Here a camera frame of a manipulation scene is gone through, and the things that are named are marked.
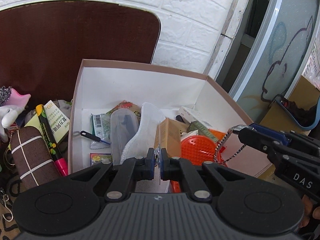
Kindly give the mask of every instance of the glass door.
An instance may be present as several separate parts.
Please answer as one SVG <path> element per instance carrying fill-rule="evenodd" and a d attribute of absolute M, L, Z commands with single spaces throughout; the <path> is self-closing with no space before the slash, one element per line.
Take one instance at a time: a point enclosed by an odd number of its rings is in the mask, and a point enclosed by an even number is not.
<path fill-rule="evenodd" d="M 270 0 L 230 96 L 260 122 L 277 94 L 285 94 L 306 54 L 319 0 Z"/>

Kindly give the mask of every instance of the hand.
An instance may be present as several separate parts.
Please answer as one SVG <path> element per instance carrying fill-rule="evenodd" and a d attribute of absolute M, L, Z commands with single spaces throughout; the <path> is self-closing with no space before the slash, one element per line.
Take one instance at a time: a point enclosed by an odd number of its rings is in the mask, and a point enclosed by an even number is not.
<path fill-rule="evenodd" d="M 304 204 L 304 216 L 303 219 L 299 225 L 300 228 L 305 227 L 306 225 L 308 225 L 309 221 L 310 221 L 310 216 L 311 216 L 311 212 L 312 212 L 312 208 L 313 208 L 313 203 L 311 202 L 311 200 L 309 199 L 309 197 L 307 195 L 304 195 L 302 198 L 302 202 Z M 320 220 L 320 207 L 317 207 L 313 213 L 312 213 L 312 217 L 314 219 L 319 219 Z"/>

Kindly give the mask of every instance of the brown plaid pouch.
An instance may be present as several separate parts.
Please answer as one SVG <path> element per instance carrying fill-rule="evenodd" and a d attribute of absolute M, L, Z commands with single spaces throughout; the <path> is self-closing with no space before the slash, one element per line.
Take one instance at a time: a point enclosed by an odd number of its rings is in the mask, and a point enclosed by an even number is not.
<path fill-rule="evenodd" d="M 37 128 L 26 126 L 17 130 L 12 135 L 11 152 L 27 189 L 61 177 Z"/>

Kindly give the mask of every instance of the brown board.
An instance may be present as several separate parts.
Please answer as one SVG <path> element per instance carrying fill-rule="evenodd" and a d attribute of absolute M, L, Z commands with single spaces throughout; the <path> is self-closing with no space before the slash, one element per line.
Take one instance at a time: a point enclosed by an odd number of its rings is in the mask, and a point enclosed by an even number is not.
<path fill-rule="evenodd" d="M 151 12 L 95 1 L 49 1 L 0 12 L 0 86 L 30 107 L 71 100 L 83 58 L 151 63 L 160 22 Z"/>

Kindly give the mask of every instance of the clear plastic container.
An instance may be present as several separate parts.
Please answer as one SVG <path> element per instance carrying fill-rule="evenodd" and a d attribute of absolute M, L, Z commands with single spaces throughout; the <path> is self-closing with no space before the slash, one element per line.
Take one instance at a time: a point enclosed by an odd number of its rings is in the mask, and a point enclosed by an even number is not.
<path fill-rule="evenodd" d="M 139 128 L 137 116 L 128 109 L 119 109 L 110 118 L 111 155 L 114 165 L 120 164 L 121 154 Z"/>

